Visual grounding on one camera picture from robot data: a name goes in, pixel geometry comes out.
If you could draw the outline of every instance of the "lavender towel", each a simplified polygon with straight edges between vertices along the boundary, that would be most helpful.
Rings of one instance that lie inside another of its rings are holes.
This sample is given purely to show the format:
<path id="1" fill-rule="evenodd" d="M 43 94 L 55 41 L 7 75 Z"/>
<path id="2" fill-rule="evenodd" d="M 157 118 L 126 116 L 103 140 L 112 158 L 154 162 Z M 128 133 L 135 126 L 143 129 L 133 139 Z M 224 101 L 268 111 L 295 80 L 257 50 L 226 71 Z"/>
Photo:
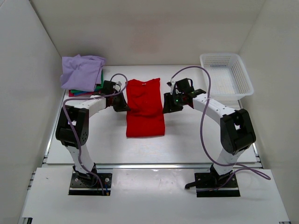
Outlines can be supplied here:
<path id="1" fill-rule="evenodd" d="M 101 84 L 101 72 L 106 59 L 98 56 L 62 57 L 61 88 L 92 92 Z"/>

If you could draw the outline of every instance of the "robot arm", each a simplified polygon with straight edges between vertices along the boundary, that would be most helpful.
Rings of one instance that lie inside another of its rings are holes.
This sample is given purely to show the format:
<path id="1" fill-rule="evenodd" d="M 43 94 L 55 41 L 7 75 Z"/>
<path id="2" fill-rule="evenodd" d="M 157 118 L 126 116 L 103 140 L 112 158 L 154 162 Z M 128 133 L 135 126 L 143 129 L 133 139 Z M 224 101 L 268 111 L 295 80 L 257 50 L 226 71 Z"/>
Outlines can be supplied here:
<path id="1" fill-rule="evenodd" d="M 184 105 L 204 111 L 208 96 L 201 89 L 194 90 L 191 79 L 185 78 L 168 85 L 171 86 L 171 92 L 164 94 L 163 113 L 181 111 Z M 226 166 L 213 164 L 210 168 L 211 178 L 214 179 L 216 186 L 220 186 L 229 178 L 233 164 L 237 162 L 240 155 L 256 141 L 256 136 L 245 109 L 235 110 L 210 98 L 206 115 L 217 122 L 221 129 L 223 149 L 216 163 Z M 191 186 L 196 186 L 196 183 L 186 185 L 186 188 Z"/>
<path id="2" fill-rule="evenodd" d="M 114 92 L 119 92 L 121 88 L 120 83 L 112 81 L 104 81 L 101 95 L 109 95 Z M 79 161 L 79 147 L 73 134 L 73 131 L 67 121 L 66 115 L 63 110 L 60 112 L 58 119 L 56 138 L 66 147 L 71 153 L 75 165 L 73 166 L 74 171 L 80 181 L 85 183 L 87 186 L 91 186 L 94 183 L 94 177 L 90 175 L 82 166 L 87 170 L 97 173 L 95 163 L 89 156 L 86 142 L 88 139 L 89 130 L 89 118 L 95 115 L 97 112 L 106 109 L 109 106 L 113 106 L 116 112 L 129 111 L 123 93 L 108 98 L 99 98 L 84 101 L 75 106 L 66 106 L 67 113 L 69 114 L 72 124 L 78 134 L 81 144 L 81 163 Z"/>

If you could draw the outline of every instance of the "white plastic basket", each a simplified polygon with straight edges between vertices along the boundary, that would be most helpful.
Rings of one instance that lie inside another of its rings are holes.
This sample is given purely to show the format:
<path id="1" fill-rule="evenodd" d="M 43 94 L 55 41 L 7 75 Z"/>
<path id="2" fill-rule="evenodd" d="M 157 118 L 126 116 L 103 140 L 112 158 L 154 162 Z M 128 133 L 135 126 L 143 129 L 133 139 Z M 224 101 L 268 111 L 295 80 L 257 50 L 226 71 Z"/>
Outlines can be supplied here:
<path id="1" fill-rule="evenodd" d="M 211 76 L 211 97 L 216 100 L 238 100 L 253 94 L 245 66 L 237 54 L 202 54 L 200 63 Z M 206 86 L 209 80 L 204 73 Z"/>

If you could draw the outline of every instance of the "black mounting plate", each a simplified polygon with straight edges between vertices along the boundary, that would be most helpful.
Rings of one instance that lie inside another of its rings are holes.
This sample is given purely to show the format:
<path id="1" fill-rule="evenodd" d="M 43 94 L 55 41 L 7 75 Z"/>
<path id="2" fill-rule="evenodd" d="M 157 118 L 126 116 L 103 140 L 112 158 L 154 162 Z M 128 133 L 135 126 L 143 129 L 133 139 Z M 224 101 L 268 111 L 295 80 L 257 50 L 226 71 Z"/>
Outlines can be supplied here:
<path id="1" fill-rule="evenodd" d="M 105 188 L 105 179 L 109 178 L 107 182 L 107 188 L 111 188 L 112 184 L 112 174 L 111 173 L 97 173 L 98 177 L 102 181 L 104 187 L 104 195 L 102 194 L 102 188 L 100 184 L 96 184 L 92 187 L 86 186 L 83 184 L 77 177 L 76 173 L 73 173 L 71 176 L 71 183 L 69 189 L 69 195 L 93 195 L 93 196 L 109 196 L 111 191 L 108 190 L 109 195 L 107 195 L 107 191 Z"/>
<path id="2" fill-rule="evenodd" d="M 238 187 L 237 178 L 234 175 L 230 181 L 220 188 L 219 190 L 212 191 L 199 191 L 200 189 L 211 189 L 216 188 L 215 183 L 211 178 L 211 173 L 195 173 L 195 180 L 199 181 L 196 185 L 196 196 L 197 197 L 240 197 L 240 191 Z"/>

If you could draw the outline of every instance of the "white platform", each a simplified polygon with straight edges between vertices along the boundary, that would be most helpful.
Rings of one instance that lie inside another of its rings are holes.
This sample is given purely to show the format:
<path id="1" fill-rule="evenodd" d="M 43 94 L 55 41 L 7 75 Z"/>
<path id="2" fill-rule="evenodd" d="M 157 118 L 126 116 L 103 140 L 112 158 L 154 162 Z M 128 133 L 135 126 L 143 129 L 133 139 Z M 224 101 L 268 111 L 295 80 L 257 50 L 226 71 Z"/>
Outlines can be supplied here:
<path id="1" fill-rule="evenodd" d="M 271 171 L 264 170 L 272 177 Z M 289 221 L 274 180 L 237 174 L 241 197 L 197 198 L 192 169 L 114 169 L 111 196 L 69 196 L 71 166 L 38 168 L 23 217 L 32 224 L 278 224 Z"/>
<path id="2" fill-rule="evenodd" d="M 110 79 L 115 73 L 123 73 L 130 79 L 148 81 L 161 78 L 161 99 L 170 91 L 166 84 L 172 75 L 186 65 L 175 66 L 106 66 L 104 79 Z M 202 71 L 188 69 L 176 76 L 175 80 L 191 78 L 196 89 L 206 90 Z M 227 106 L 239 109 L 238 102 L 228 102 Z M 210 163 L 205 155 L 200 139 L 199 124 L 202 113 L 188 106 L 183 111 L 165 114 L 166 132 L 163 137 L 127 138 L 126 112 L 116 113 L 113 108 L 107 108 L 95 114 L 90 119 L 87 147 L 91 158 L 99 163 Z M 215 159 L 222 149 L 220 143 L 220 128 L 208 116 L 205 118 L 204 140 L 206 147 Z M 253 148 L 241 155 L 239 162 L 256 162 Z M 73 164 L 70 153 L 55 137 L 49 150 L 48 164 Z"/>

